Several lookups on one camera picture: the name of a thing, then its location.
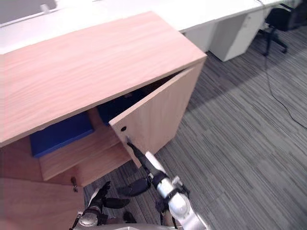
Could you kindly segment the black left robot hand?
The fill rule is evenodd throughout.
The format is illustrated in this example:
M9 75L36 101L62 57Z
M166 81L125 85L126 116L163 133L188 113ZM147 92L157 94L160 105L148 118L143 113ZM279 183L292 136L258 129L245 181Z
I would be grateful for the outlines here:
M90 204L92 203L103 203L103 200L110 189L110 181L107 181L101 188L97 188L92 194Z

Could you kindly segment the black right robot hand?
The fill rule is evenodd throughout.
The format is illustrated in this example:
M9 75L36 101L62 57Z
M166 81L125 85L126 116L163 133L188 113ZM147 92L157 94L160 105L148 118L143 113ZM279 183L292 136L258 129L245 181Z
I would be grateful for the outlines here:
M168 178L167 174L157 169L135 145L130 142L127 142L127 145L132 148L135 157L139 160L145 171L152 175L152 184L155 188L163 179Z

